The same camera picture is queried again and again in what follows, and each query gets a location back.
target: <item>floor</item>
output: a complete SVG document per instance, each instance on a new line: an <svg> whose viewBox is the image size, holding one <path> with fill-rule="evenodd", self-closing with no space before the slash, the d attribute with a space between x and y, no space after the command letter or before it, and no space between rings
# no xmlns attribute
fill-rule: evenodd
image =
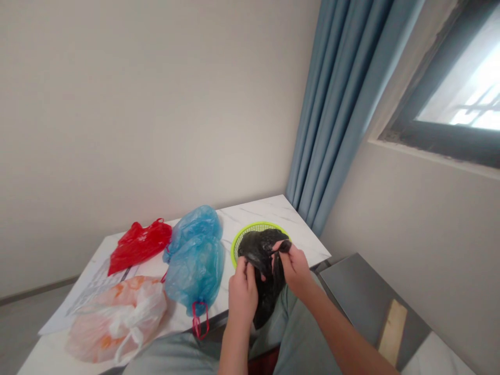
<svg viewBox="0 0 500 375"><path fill-rule="evenodd" d="M16 375L73 285L0 306L0 374Z"/></svg>

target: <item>window sill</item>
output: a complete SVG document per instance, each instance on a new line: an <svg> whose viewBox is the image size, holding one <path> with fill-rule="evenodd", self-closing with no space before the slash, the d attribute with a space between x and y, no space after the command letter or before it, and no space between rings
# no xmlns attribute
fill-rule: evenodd
<svg viewBox="0 0 500 375"><path fill-rule="evenodd" d="M399 151L399 152L402 152L405 154L410 154L410 155L413 155L416 157L420 157L422 159L445 164L445 165L448 165L448 166L453 167L453 168L458 168L461 170L465 170L467 172L472 172L472 173L479 174L479 175L484 176L484 177L489 177L489 178L500 181L500 170L495 169L495 168L485 167L482 165L473 164L473 163L469 163L466 161L455 160L455 159L448 158L448 157L445 157L445 156L442 156L439 154L434 154L434 153L430 153L427 151L419 150L417 148L408 147L406 145L393 143L393 142L387 142L387 141L380 141L380 140L374 139L372 137L370 137L368 139L368 142L373 144L373 145L390 148L390 149L393 149L395 151Z"/></svg>

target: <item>wooden stick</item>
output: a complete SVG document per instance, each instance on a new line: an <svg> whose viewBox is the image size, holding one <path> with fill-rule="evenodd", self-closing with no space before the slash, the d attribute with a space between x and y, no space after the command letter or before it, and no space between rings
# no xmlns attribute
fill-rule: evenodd
<svg viewBox="0 0 500 375"><path fill-rule="evenodd" d="M394 367L397 363L407 313L408 310L393 299L380 336L379 353Z"/></svg>

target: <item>white wall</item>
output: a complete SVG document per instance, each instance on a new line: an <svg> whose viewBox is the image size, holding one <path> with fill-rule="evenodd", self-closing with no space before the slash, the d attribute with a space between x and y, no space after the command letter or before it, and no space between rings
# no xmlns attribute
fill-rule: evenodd
<svg viewBox="0 0 500 375"><path fill-rule="evenodd" d="M387 123L425 51L415 41L432 44L424 34L450 3L425 4L371 128ZM337 259L360 253L477 374L498 374L500 179L369 137L321 241Z"/></svg>
<svg viewBox="0 0 500 375"><path fill-rule="evenodd" d="M320 0L0 4L0 297L284 192Z"/></svg>

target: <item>black plastic bag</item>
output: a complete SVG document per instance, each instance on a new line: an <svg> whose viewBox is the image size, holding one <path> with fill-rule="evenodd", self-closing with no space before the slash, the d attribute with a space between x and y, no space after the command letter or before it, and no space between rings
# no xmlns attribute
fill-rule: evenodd
<svg viewBox="0 0 500 375"><path fill-rule="evenodd" d="M278 251L275 252L273 268L272 247L281 240L286 241L283 241ZM261 328L271 317L276 300L286 284L280 252L287 253L291 246L288 236L278 229L248 232L241 239L238 256L244 256L255 267L255 282L259 293L259 302L254 317L255 329ZM265 281L262 281L261 275L265 277Z"/></svg>

